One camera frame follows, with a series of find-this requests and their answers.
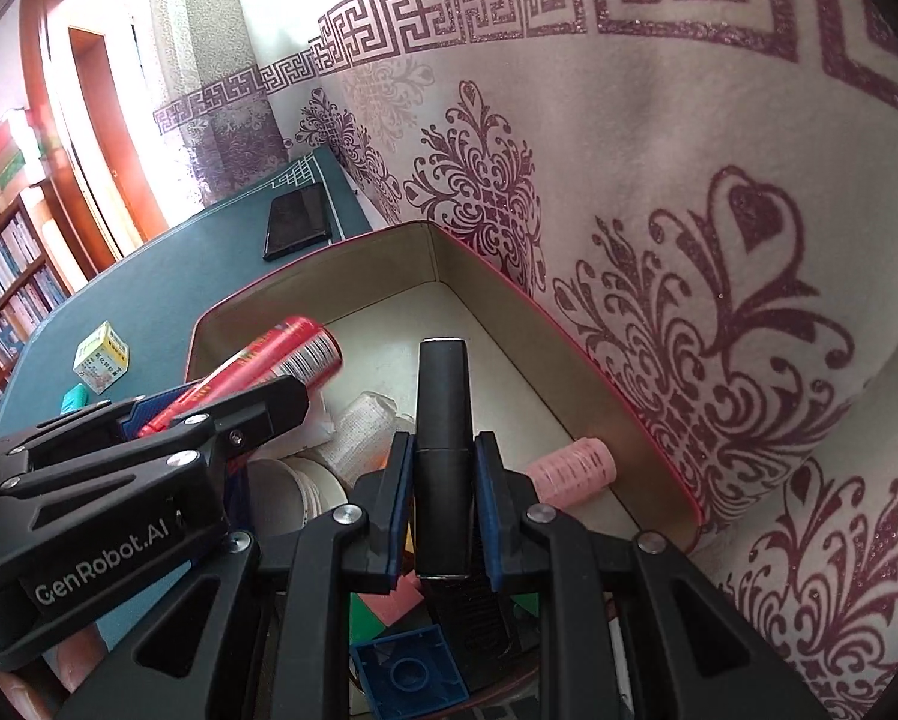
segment red can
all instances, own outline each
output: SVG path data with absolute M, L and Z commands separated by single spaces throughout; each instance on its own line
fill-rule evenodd
M 313 391 L 332 378 L 340 367 L 342 351 L 325 327 L 306 317 L 287 317 L 155 415 L 140 429 L 139 436 L 158 433 L 182 413 L 276 376 L 295 376 L 306 389 Z

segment pink block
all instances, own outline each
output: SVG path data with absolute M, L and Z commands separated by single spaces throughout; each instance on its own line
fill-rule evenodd
M 410 611 L 422 603 L 422 594 L 419 592 L 422 584 L 415 571 L 399 577 L 395 589 L 388 595 L 359 594 L 363 603 L 369 607 L 371 613 L 379 618 L 385 627 L 388 627 L 405 617 Z

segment white curtain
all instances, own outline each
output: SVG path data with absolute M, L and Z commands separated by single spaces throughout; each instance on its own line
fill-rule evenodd
M 132 0 L 156 122 L 203 205 L 288 160 L 239 0 Z

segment black cylindrical object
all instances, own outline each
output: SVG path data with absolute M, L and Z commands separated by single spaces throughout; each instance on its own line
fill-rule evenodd
M 474 476 L 465 341 L 419 344 L 415 423 L 415 571 L 421 579 L 460 579 L 471 559 Z

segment black phone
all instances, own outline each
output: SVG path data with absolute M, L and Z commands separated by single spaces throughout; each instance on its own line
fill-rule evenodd
M 329 202 L 322 184 L 280 194 L 270 205 L 263 259 L 273 261 L 330 237 L 325 208 Z

